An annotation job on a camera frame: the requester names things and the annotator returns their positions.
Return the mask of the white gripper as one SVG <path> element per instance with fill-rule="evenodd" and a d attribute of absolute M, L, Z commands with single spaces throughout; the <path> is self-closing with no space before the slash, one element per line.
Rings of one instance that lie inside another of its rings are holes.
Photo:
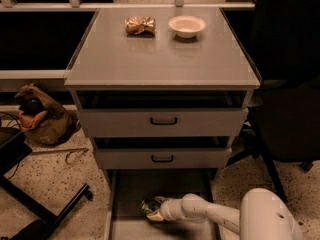
<path fill-rule="evenodd" d="M 162 222 L 175 221 L 184 218 L 181 199 L 165 198 L 163 196 L 156 196 L 154 199 L 161 204 L 160 210 L 157 209 L 149 214 L 147 218 L 151 221 Z"/>

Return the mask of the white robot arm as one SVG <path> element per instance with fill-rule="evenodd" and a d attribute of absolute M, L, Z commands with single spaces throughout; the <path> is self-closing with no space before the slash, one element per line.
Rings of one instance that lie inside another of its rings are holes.
<path fill-rule="evenodd" d="M 301 227 L 286 204 L 264 188 L 248 191 L 239 209 L 188 193 L 182 198 L 146 199 L 141 210 L 151 221 L 210 220 L 237 234 L 240 240 L 303 240 Z"/>

